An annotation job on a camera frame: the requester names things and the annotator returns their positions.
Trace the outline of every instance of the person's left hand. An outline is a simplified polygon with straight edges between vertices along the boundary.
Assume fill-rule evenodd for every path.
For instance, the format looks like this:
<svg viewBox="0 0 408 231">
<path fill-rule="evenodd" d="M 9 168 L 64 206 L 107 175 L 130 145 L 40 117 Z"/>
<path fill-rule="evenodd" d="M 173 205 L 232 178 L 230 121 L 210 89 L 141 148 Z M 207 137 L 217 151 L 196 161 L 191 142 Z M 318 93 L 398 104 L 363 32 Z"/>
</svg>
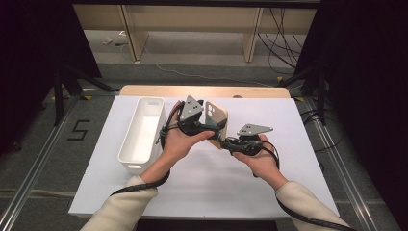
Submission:
<svg viewBox="0 0 408 231">
<path fill-rule="evenodd" d="M 174 105 L 172 111 L 175 110 L 179 104 L 180 101 Z M 176 121 L 177 116 L 177 113 L 175 113 L 171 121 Z M 167 133 L 165 149 L 163 150 L 162 155 L 171 156 L 171 159 L 173 159 L 175 162 L 184 158 L 196 143 L 204 141 L 214 135 L 213 131 L 204 131 L 195 136 L 188 136 L 179 128 L 173 128 L 174 126 L 177 126 L 177 124 L 169 127 L 172 129 L 170 129 Z"/>
</svg>

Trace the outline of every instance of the white table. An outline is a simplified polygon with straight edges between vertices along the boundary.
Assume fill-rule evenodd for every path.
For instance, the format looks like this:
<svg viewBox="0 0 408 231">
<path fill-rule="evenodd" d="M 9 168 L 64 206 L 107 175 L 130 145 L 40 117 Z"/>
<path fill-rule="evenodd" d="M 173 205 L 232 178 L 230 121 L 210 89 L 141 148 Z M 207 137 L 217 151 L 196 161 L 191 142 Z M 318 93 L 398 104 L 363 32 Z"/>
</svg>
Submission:
<svg viewBox="0 0 408 231">
<path fill-rule="evenodd" d="M 338 214 L 312 145 L 292 99 L 196 98 L 216 102 L 228 110 L 228 136 L 246 124 L 273 127 L 266 133 L 280 155 L 281 171 L 308 187 Z M 138 96 L 117 96 L 109 112 L 88 168 L 69 213 L 92 215 L 114 191 L 131 177 L 117 160 L 120 145 L 137 106 Z M 180 97 L 165 97 L 166 114 Z M 144 218 L 274 219 L 288 215 L 276 202 L 271 186 L 254 178 L 250 169 L 203 141 L 176 164 L 159 195 L 149 203 Z"/>
</svg>

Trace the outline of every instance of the hand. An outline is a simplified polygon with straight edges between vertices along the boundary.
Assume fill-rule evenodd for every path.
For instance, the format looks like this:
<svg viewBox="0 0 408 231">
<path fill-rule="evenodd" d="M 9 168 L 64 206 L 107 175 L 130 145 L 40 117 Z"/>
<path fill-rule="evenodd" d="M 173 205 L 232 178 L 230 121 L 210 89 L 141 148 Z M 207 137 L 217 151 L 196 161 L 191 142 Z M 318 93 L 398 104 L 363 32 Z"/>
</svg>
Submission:
<svg viewBox="0 0 408 231">
<path fill-rule="evenodd" d="M 175 110 L 179 104 L 180 101 L 174 105 L 172 111 Z M 175 113 L 171 121 L 177 121 L 177 116 L 177 113 Z M 214 135 L 214 132 L 212 131 L 205 131 L 190 137 L 184 134 L 176 126 L 177 125 L 170 126 L 171 129 L 167 133 L 165 149 L 162 154 L 171 156 L 176 162 L 184 158 L 196 143 L 205 141 Z"/>
<path fill-rule="evenodd" d="M 259 135 L 259 138 L 261 141 L 268 141 L 268 138 L 263 134 Z M 274 151 L 272 145 L 267 142 L 264 142 L 263 146 L 272 152 Z M 263 149 L 252 157 L 246 156 L 241 152 L 234 152 L 233 156 L 237 158 L 237 160 L 247 164 L 255 175 L 267 181 L 276 191 L 288 182 L 279 171 L 273 157 Z"/>
</svg>

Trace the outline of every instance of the black mechanical part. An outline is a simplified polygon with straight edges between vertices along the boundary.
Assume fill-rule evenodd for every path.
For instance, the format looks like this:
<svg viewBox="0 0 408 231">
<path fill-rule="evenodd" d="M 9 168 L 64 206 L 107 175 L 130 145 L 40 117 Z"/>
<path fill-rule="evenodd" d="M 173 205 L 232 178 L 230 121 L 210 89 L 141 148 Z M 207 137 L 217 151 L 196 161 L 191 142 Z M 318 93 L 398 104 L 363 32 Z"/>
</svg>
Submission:
<svg viewBox="0 0 408 231">
<path fill-rule="evenodd" d="M 261 151 L 262 143 L 261 139 L 259 138 L 258 135 L 253 135 L 253 136 L 239 136 L 238 139 L 242 141 L 248 141 L 248 142 L 253 142 L 255 141 L 255 145 L 250 146 L 248 150 L 246 150 L 247 153 L 245 153 L 248 156 L 255 156 Z"/>
<path fill-rule="evenodd" d="M 227 138 L 225 139 L 224 142 L 221 143 L 221 147 L 223 149 L 229 150 L 231 155 L 233 152 L 241 152 L 242 154 L 247 155 L 247 156 L 255 156 L 261 151 L 262 142 L 260 140 L 244 141 L 241 139 L 241 137 L 239 139 Z"/>
<path fill-rule="evenodd" d="M 198 100 L 197 102 L 201 106 L 204 104 L 203 100 Z M 193 111 L 194 113 L 193 115 L 184 116 L 182 118 L 181 115 L 185 115 L 186 110 L 190 111 L 186 103 L 184 103 L 184 107 L 180 108 L 180 112 L 179 112 L 178 119 L 177 119 L 178 120 L 177 124 L 180 130 L 188 136 L 194 136 L 204 131 L 213 131 L 215 132 L 215 134 L 210 138 L 210 140 L 217 140 L 218 133 L 220 130 L 222 130 L 225 127 L 225 124 L 227 123 L 227 119 L 224 119 L 217 125 L 203 124 L 200 121 L 198 121 L 201 118 L 202 111 L 195 109 L 196 106 L 194 106 L 195 111 Z"/>
</svg>

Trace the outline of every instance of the black wire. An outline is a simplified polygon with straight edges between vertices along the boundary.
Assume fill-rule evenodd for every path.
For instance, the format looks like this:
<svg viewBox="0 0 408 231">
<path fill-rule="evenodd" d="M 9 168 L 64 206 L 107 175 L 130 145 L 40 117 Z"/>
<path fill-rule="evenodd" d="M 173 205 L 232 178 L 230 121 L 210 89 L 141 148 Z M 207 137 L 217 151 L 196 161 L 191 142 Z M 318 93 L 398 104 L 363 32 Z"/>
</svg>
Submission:
<svg viewBox="0 0 408 231">
<path fill-rule="evenodd" d="M 342 136 L 339 138 L 339 140 L 336 143 L 334 143 L 334 144 L 332 144 L 330 146 L 321 148 L 321 149 L 314 150 L 314 151 L 315 151 L 315 153 L 317 153 L 317 152 L 320 152 L 320 151 L 324 151 L 324 150 L 333 148 L 333 147 L 337 146 L 343 140 L 343 138 L 344 138 L 344 134 L 342 134 Z"/>
<path fill-rule="evenodd" d="M 306 124 L 309 123 L 309 122 L 319 121 L 319 120 L 320 120 L 320 117 L 313 118 L 313 116 L 315 116 L 315 115 L 317 115 L 317 114 L 318 114 L 318 113 L 315 113 L 315 114 L 313 114 L 313 115 L 310 115 L 310 116 L 308 117 L 308 119 L 306 119 L 305 121 L 303 121 L 303 125 L 306 125 Z M 339 122 L 337 119 L 328 117 L 328 116 L 326 116 L 326 115 L 325 115 L 323 118 L 324 118 L 325 120 L 332 120 L 332 121 L 335 121 L 335 122 Z"/>
<path fill-rule="evenodd" d="M 273 147 L 273 152 L 270 151 L 269 149 L 265 148 L 263 145 L 262 145 L 261 148 L 262 148 L 263 150 L 265 150 L 266 152 L 268 152 L 268 153 L 273 157 L 273 159 L 275 159 L 276 166 L 278 167 L 278 169 L 280 169 L 278 149 L 276 149 L 275 145 L 273 145 L 273 144 L 272 144 L 271 142 L 269 142 L 269 141 L 263 141 L 262 143 L 269 143 L 269 144 Z"/>
<path fill-rule="evenodd" d="M 270 11 L 270 14 L 272 15 L 273 21 L 275 22 L 276 28 L 278 29 L 278 34 L 281 35 L 283 41 L 285 42 L 285 47 L 287 48 L 286 51 L 287 51 L 287 53 L 288 53 L 288 57 L 289 57 L 289 59 L 291 60 L 292 65 L 294 66 L 294 63 L 293 63 L 292 58 L 291 58 L 291 55 L 289 54 L 289 50 L 291 50 L 291 53 L 292 53 L 292 55 L 293 55 L 293 58 L 294 58 L 296 61 L 297 61 L 297 59 L 296 59 L 296 57 L 294 56 L 294 54 L 293 54 L 293 52 L 292 52 L 292 49 L 291 49 L 291 47 L 289 46 L 288 42 L 286 41 L 285 32 L 284 32 L 285 28 L 284 28 L 284 25 L 283 25 L 283 19 L 284 19 L 284 16 L 285 16 L 285 9 L 282 9 L 282 8 L 281 8 L 281 23 L 280 23 L 280 25 L 278 25 L 278 22 L 277 22 L 277 20 L 276 20 L 276 18 L 275 18 L 275 15 L 273 14 L 272 8 L 269 8 L 269 11 Z"/>
<path fill-rule="evenodd" d="M 306 119 L 303 120 L 303 125 L 306 125 L 308 122 L 313 121 L 311 118 L 313 118 L 313 116 L 315 116 L 317 114 L 318 114 L 318 112 L 310 114 Z"/>
<path fill-rule="evenodd" d="M 292 35 L 292 36 L 293 36 L 294 40 L 296 40 L 296 42 L 297 42 L 297 44 L 300 46 L 300 48 L 303 49 L 303 46 L 302 46 L 302 45 L 300 44 L 300 42 L 297 40 L 296 36 L 295 36 L 295 35 Z"/>
<path fill-rule="evenodd" d="M 269 67 L 270 67 L 271 70 L 273 70 L 274 72 L 279 73 L 279 74 L 292 74 L 292 73 L 286 73 L 286 72 L 282 72 L 282 71 L 279 71 L 279 70 L 275 69 L 275 68 L 270 64 L 270 53 L 271 53 L 271 52 L 269 51 L 268 64 L 269 64 Z"/>
<path fill-rule="evenodd" d="M 283 46 L 280 46 L 280 45 L 276 44 L 276 38 L 278 37 L 278 34 L 276 34 L 276 37 L 275 37 L 275 40 L 274 40 L 274 41 L 272 41 L 272 40 L 269 38 L 268 34 L 265 34 L 265 37 L 267 37 L 267 39 L 273 44 L 273 46 L 276 46 L 276 47 L 281 48 L 281 49 L 284 49 L 284 50 L 289 50 L 288 47 L 283 47 Z M 296 53 L 296 54 L 300 54 L 299 51 L 292 50 L 292 52 L 294 52 L 294 53 Z"/>
<path fill-rule="evenodd" d="M 344 226 L 342 224 L 338 224 L 338 223 L 334 223 L 334 222 L 330 222 L 330 221 L 326 221 L 322 219 L 308 218 L 308 217 L 302 216 L 301 214 L 298 214 L 297 212 L 286 207 L 281 201 L 279 201 L 279 199 L 277 199 L 277 202 L 279 206 L 283 209 L 283 211 L 285 211 L 292 218 L 296 218 L 306 223 L 314 224 L 314 225 L 321 226 L 321 227 L 331 228 L 334 230 L 355 231 L 355 229 L 350 228 L 348 226 Z"/>
<path fill-rule="evenodd" d="M 312 110 L 309 110 L 309 111 L 303 112 L 303 113 L 301 113 L 300 115 L 301 115 L 301 116 L 303 116 L 303 115 L 305 115 L 305 114 L 308 114 L 308 113 L 313 113 L 313 112 L 315 112 L 315 111 L 317 111 L 317 109 L 312 109 Z"/>
<path fill-rule="evenodd" d="M 173 109 L 173 111 L 171 111 L 171 113 L 170 113 L 170 115 L 168 117 L 168 120 L 166 122 L 166 125 L 162 128 L 162 130 L 160 130 L 160 136 L 157 139 L 156 143 L 160 142 L 162 148 L 165 148 L 165 140 L 166 140 L 167 132 L 169 130 L 171 130 L 171 129 L 178 128 L 178 126 L 171 127 L 171 128 L 169 128 L 168 126 L 169 126 L 169 124 L 171 122 L 171 119 L 173 118 L 174 114 L 178 110 L 180 110 L 180 108 L 182 106 L 184 106 L 184 102 L 180 103 L 177 107 L 175 107 Z M 169 176 L 170 176 L 170 170 L 166 173 L 166 175 L 162 179 L 160 179 L 158 181 L 155 181 L 155 182 L 152 182 L 152 183 L 146 183 L 146 184 L 141 184 L 141 185 L 134 185 L 134 186 L 125 187 L 123 189 L 115 191 L 114 193 L 111 194 L 111 196 L 113 196 L 115 194 L 119 194 L 119 193 L 137 192 L 137 191 L 142 191 L 142 190 L 147 190 L 147 189 L 159 187 L 159 186 L 161 186 L 162 184 L 164 184 L 167 181 Z"/>
<path fill-rule="evenodd" d="M 262 37 L 258 34 L 259 39 L 261 39 L 261 42 L 264 44 L 264 46 L 274 55 L 276 56 L 276 58 L 278 58 L 279 60 L 281 60 L 283 63 L 287 64 L 288 66 L 292 67 L 292 68 L 296 68 L 296 66 L 290 64 L 289 62 L 287 62 L 286 60 L 284 60 L 282 57 L 280 57 L 275 51 L 273 51 L 272 49 L 269 48 L 269 46 L 265 43 L 265 41 L 262 39 Z"/>
</svg>

